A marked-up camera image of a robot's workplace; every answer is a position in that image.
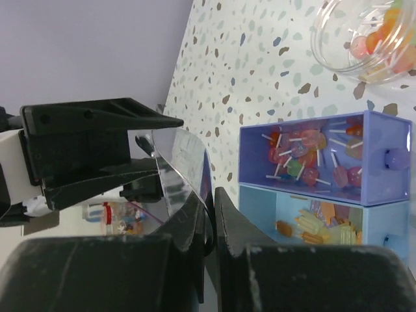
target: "purple knob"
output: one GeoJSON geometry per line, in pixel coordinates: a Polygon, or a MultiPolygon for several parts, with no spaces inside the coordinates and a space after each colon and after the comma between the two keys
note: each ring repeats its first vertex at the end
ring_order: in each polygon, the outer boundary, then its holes
{"type": "Polygon", "coordinates": [[[385,153],[385,166],[392,170],[403,170],[410,166],[410,152],[406,148],[392,148],[385,153]]]}

